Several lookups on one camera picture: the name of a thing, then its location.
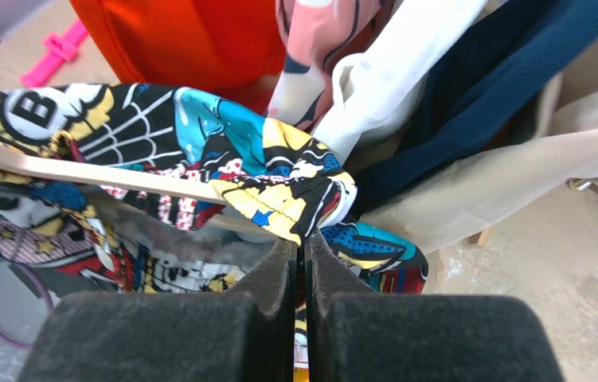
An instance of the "clothing pile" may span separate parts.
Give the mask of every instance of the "clothing pile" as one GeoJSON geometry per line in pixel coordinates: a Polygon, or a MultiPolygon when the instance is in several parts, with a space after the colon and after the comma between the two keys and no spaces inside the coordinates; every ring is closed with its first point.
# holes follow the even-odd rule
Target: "clothing pile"
{"type": "MultiPolygon", "coordinates": [[[[423,252],[598,177],[595,0],[71,3],[125,84],[0,92],[0,145],[203,182],[230,207],[0,171],[12,263],[223,291],[271,245],[206,225],[224,213],[297,245],[320,229],[373,289],[420,293],[423,252]]],[[[304,303],[298,368],[305,321],[304,303]]]]}

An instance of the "wooden hanger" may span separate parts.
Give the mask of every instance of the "wooden hanger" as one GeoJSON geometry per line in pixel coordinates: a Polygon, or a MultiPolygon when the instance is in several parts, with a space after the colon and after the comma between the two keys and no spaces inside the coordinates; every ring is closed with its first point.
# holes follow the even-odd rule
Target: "wooden hanger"
{"type": "MultiPolygon", "coordinates": [[[[85,185],[110,185],[133,191],[146,191],[172,197],[189,197],[218,205],[229,205],[226,199],[206,183],[88,163],[33,157],[1,145],[0,170],[28,177],[70,181],[85,185]]],[[[213,216],[207,224],[236,232],[272,236],[270,232],[249,220],[221,214],[213,216]]]]}

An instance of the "garment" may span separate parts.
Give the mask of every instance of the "garment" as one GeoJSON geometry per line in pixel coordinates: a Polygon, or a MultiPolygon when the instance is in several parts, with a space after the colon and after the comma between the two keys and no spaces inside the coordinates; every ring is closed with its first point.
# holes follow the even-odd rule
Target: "garment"
{"type": "Polygon", "coordinates": [[[479,152],[597,37],[594,0],[509,0],[473,25],[430,71],[397,153],[357,174],[355,212],[479,152]]]}
{"type": "Polygon", "coordinates": [[[334,106],[312,135],[344,162],[356,143],[371,146],[399,130],[420,102],[427,71],[486,2],[402,2],[365,52],[336,64],[334,106]],[[413,38],[401,41],[400,36],[413,38]]]}
{"type": "MultiPolygon", "coordinates": [[[[71,84],[0,93],[0,144],[44,157],[207,182],[243,216],[285,240],[301,244],[321,228],[335,255],[361,277],[395,267],[421,267],[427,273],[413,244],[347,216],[354,183],[322,143],[206,92],[148,84],[71,84]]],[[[201,228],[224,207],[101,188],[181,230],[201,228]]],[[[87,250],[83,244],[88,240],[94,243],[104,266],[100,273],[109,277],[111,271],[122,287],[142,290],[131,275],[142,274],[146,264],[137,263],[124,241],[128,238],[119,237],[112,221],[100,219],[81,188],[0,171],[0,190],[20,196],[19,203],[0,203],[0,217],[21,237],[87,235],[79,249],[87,250]]],[[[24,256],[35,251],[21,249],[24,256]]]]}
{"type": "Polygon", "coordinates": [[[268,105],[269,117],[301,130],[332,104],[331,72],[346,54],[361,52],[390,19],[393,1],[276,0],[284,69],[268,105]]]}
{"type": "Polygon", "coordinates": [[[511,121],[522,144],[457,161],[362,219],[435,251],[489,228],[570,177],[598,177],[598,40],[511,121]]]}
{"type": "Polygon", "coordinates": [[[283,67],[273,0],[70,0],[121,82],[192,86],[262,112],[283,67]]]}

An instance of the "pink patterned fabric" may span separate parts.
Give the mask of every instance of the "pink patterned fabric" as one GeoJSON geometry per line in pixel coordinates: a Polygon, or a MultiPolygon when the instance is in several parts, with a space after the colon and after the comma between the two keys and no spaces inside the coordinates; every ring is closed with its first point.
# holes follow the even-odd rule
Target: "pink patterned fabric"
{"type": "Polygon", "coordinates": [[[276,0],[284,69],[268,116],[308,130],[331,107],[331,72],[339,59],[361,52],[392,15],[388,0],[276,0]]]}
{"type": "Polygon", "coordinates": [[[60,235],[45,236],[16,227],[7,220],[0,221],[0,254],[10,262],[44,264],[93,253],[90,235],[81,232],[76,240],[72,235],[75,231],[76,226],[68,224],[60,235]]]}
{"type": "MultiPolygon", "coordinates": [[[[243,174],[242,159],[231,159],[222,166],[218,166],[217,171],[220,173],[224,173],[226,174],[226,176],[230,177],[233,175],[241,175],[243,174]]],[[[200,170],[196,170],[196,167],[188,166],[184,162],[178,163],[174,168],[164,170],[147,170],[147,172],[157,173],[165,177],[178,177],[180,179],[185,179],[189,181],[205,181],[206,179],[203,178],[203,176],[207,176],[204,175],[200,170]]],[[[121,189],[119,187],[114,187],[110,185],[102,185],[100,187],[101,189],[106,191],[106,193],[108,193],[109,195],[111,195],[119,201],[125,200],[126,196],[128,195],[128,191],[126,189],[121,189]]],[[[135,203],[135,206],[145,205],[147,198],[148,194],[146,192],[139,192],[136,197],[139,203],[135,203]]],[[[196,200],[188,197],[180,197],[177,200],[177,203],[178,212],[176,215],[176,219],[172,220],[172,218],[170,218],[170,214],[173,210],[173,199],[171,196],[162,195],[158,199],[158,207],[156,210],[155,217],[157,217],[158,220],[165,224],[172,225],[184,231],[188,231],[194,228],[202,228],[202,225],[207,221],[207,219],[209,219],[214,214],[219,213],[224,208],[221,205],[212,205],[209,207],[209,211],[198,211],[200,213],[198,213],[198,217],[196,217],[196,200]]]]}

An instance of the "navy blue fabric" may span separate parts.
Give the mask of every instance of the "navy blue fabric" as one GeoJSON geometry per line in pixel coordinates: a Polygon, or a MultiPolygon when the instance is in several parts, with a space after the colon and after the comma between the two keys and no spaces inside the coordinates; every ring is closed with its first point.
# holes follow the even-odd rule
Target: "navy blue fabric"
{"type": "Polygon", "coordinates": [[[396,154],[355,175],[365,212],[479,152],[547,81],[598,38],[598,0],[509,0],[428,74],[396,154]]]}

